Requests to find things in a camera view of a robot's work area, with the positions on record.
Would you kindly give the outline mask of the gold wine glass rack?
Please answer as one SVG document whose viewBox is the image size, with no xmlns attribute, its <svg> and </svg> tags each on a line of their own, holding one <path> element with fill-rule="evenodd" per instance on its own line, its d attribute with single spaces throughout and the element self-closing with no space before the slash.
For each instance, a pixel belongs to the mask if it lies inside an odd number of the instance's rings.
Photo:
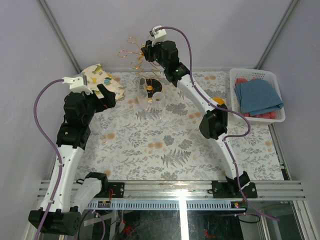
<svg viewBox="0 0 320 240">
<path fill-rule="evenodd" d="M 139 79 L 144 79 L 146 81 L 146 91 L 148 94 L 148 100 L 153 99 L 154 93 L 162 92 L 163 86 L 161 79 L 163 78 L 160 73 L 159 65 L 153 62 L 147 62 L 150 65 L 150 69 L 144 67 L 146 60 L 145 55 L 142 52 L 142 48 L 146 45 L 144 43 L 139 43 L 137 38 L 130 36 L 127 38 L 126 43 L 133 45 L 135 50 L 125 50 L 122 49 L 117 53 L 117 56 L 121 59 L 128 58 L 130 56 L 135 56 L 135 59 L 131 61 L 129 67 L 134 70 L 135 75 Z"/>
</svg>

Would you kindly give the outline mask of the short clear wine glass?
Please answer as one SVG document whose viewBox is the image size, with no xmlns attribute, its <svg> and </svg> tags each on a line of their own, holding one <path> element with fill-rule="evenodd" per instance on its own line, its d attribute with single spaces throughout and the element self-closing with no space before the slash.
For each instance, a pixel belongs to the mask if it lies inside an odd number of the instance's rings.
<svg viewBox="0 0 320 240">
<path fill-rule="evenodd" d="M 152 95 L 152 105 L 160 120 L 162 120 L 165 115 L 166 108 L 165 95 L 162 92 L 155 92 Z"/>
</svg>

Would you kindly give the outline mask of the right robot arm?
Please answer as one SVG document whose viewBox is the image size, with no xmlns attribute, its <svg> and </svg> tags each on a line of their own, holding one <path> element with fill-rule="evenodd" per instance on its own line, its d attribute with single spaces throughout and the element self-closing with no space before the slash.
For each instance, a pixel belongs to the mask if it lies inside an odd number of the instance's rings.
<svg viewBox="0 0 320 240">
<path fill-rule="evenodd" d="M 202 114 L 199 130 L 206 139 L 212 140 L 226 178 L 225 183 L 212 182 L 213 196 L 220 199 L 257 198 L 256 185 L 248 173 L 237 166 L 234 151 L 229 145 L 227 106 L 210 98 L 193 80 L 190 70 L 180 62 L 175 42 L 166 40 L 153 44 L 147 40 L 141 51 L 146 61 L 156 62 L 163 68 L 165 78 L 185 93 Z"/>
</svg>

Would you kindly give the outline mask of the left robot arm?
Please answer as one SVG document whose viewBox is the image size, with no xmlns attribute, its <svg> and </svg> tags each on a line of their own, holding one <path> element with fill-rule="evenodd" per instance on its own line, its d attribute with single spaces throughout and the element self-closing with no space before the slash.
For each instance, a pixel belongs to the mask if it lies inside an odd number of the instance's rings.
<svg viewBox="0 0 320 240">
<path fill-rule="evenodd" d="M 97 85 L 102 98 L 92 93 L 70 92 L 64 98 L 63 123 L 56 142 L 51 142 L 56 160 L 45 197 L 38 210 L 29 213 L 28 221 L 40 234 L 74 236 L 80 226 L 80 217 L 95 197 L 105 197 L 110 190 L 105 173 L 90 172 L 79 189 L 72 194 L 73 182 L 91 134 L 90 123 L 96 113 L 113 108 L 116 94 L 104 84 Z"/>
</svg>

